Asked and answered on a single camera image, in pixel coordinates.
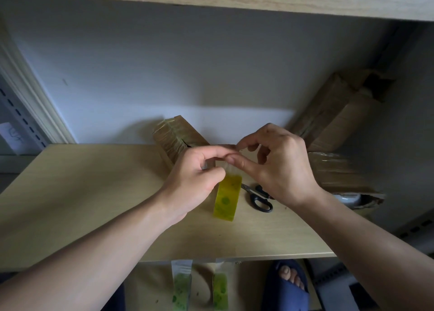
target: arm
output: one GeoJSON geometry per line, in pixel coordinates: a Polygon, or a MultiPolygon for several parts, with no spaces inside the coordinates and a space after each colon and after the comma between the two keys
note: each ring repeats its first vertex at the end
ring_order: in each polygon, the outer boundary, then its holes
{"type": "Polygon", "coordinates": [[[100,310],[155,239],[199,205],[220,182],[205,160],[234,150],[187,150],[149,199],[0,286],[1,310],[100,310]]]}
{"type": "Polygon", "coordinates": [[[225,160],[290,207],[328,244],[383,309],[434,310],[434,260],[341,204],[318,186],[303,139],[267,124],[237,148],[258,151],[225,160]]]}

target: cardboard box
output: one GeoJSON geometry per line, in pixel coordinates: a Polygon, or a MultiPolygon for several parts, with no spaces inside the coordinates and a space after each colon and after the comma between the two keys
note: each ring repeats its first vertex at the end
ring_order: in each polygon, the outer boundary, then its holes
{"type": "Polygon", "coordinates": [[[309,152],[310,166],[317,183],[332,194],[361,194],[360,204],[351,207],[361,216],[369,215],[383,203],[385,194],[377,192],[351,166],[348,158],[332,153],[309,152]]]}
{"type": "Polygon", "coordinates": [[[382,103],[393,81],[371,69],[333,73],[290,131],[308,151],[334,151],[382,103]]]}
{"type": "MultiPolygon", "coordinates": [[[[164,162],[171,169],[178,160],[182,151],[189,147],[209,145],[202,135],[198,133],[182,116],[165,119],[152,133],[158,151],[164,162]]],[[[207,167],[214,167],[215,161],[207,161],[207,167]]]]}

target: white trim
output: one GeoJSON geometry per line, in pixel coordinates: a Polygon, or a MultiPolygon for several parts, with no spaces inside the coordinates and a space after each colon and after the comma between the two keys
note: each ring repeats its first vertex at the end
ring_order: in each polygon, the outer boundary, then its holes
{"type": "Polygon", "coordinates": [[[0,173],[20,174],[36,156],[0,156],[0,173]]]}
{"type": "Polygon", "coordinates": [[[76,143],[0,18],[0,74],[51,143],[76,143]]]}

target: floor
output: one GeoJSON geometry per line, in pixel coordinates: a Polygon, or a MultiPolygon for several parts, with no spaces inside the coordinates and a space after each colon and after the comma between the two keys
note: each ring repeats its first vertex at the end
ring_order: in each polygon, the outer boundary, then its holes
{"type": "MultiPolygon", "coordinates": [[[[271,261],[225,263],[229,310],[260,309],[263,285],[271,261]]],[[[212,311],[212,275],[215,264],[193,264],[189,311],[212,311]]],[[[321,305],[309,279],[310,310],[321,305]]],[[[171,266],[138,264],[125,280],[127,311],[167,311],[172,309],[173,279],[171,266]]]]}

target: person's left hand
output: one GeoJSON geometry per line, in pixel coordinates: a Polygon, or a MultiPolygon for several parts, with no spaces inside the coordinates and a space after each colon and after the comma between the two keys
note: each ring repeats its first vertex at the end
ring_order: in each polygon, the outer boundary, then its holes
{"type": "Polygon", "coordinates": [[[220,145],[194,147],[185,150],[176,161],[169,177],[157,192],[158,202],[173,219],[181,221],[192,209],[202,203],[226,173],[221,167],[203,170],[207,159],[225,158],[238,151],[220,145]]]}

